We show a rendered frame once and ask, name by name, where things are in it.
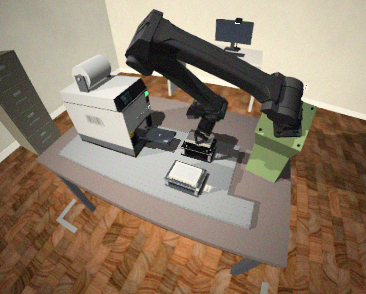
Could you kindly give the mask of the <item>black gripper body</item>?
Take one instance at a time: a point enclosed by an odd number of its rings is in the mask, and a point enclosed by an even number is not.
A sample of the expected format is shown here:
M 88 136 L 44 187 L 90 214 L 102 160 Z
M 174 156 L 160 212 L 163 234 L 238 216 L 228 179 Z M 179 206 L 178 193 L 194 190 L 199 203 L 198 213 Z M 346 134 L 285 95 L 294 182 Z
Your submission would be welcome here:
M 206 117 L 206 114 L 205 114 L 205 117 Z M 206 117 L 206 119 L 208 120 L 207 117 Z M 199 136 L 199 137 L 201 137 L 201 138 L 204 138 L 205 135 L 209 137 L 210 134 L 211 134 L 211 132 L 212 132 L 212 130 L 213 130 L 213 127 L 214 127 L 213 123 L 216 123 L 216 121 L 211 121 L 211 120 L 208 120 L 208 121 L 209 121 L 209 123 L 207 124 L 207 126 L 206 126 L 205 129 L 203 129 L 202 127 L 198 126 L 194 134 L 197 135 L 197 136 Z M 205 133 L 205 135 L 202 134 L 202 133 L 200 133 L 200 132 Z

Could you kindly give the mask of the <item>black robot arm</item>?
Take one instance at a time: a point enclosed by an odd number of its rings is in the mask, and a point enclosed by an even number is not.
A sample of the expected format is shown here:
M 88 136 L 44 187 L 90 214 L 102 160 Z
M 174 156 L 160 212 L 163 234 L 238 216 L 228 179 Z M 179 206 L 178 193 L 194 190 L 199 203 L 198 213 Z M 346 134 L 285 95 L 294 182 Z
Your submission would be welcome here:
M 178 60 L 252 95 L 262 104 L 260 112 L 273 121 L 275 137 L 302 135 L 302 81 L 280 72 L 271 75 L 265 73 L 222 48 L 177 27 L 163 18 L 163 14 L 153 9 L 139 24 L 136 35 L 133 36 L 135 39 L 132 38 L 125 53 L 126 64 L 143 76 L 150 76 L 155 71 L 193 97 L 194 101 L 186 113 L 188 119 L 202 117 L 198 126 L 205 129 L 208 120 L 219 122 L 224 119 L 228 101 L 213 92 Z

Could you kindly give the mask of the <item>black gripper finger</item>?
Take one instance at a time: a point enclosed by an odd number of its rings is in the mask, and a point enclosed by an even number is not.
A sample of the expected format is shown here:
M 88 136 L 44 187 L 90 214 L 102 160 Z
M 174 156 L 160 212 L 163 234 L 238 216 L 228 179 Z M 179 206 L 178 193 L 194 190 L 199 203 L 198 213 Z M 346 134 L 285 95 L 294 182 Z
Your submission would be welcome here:
M 199 136 L 197 136 L 197 135 L 194 134 L 194 137 L 195 137 L 195 143 L 196 144 L 200 144 L 200 143 L 206 142 L 208 140 L 208 137 L 204 136 L 204 138 L 201 138 L 200 137 L 202 140 L 199 141 L 199 142 L 197 142 L 197 137 L 199 137 Z

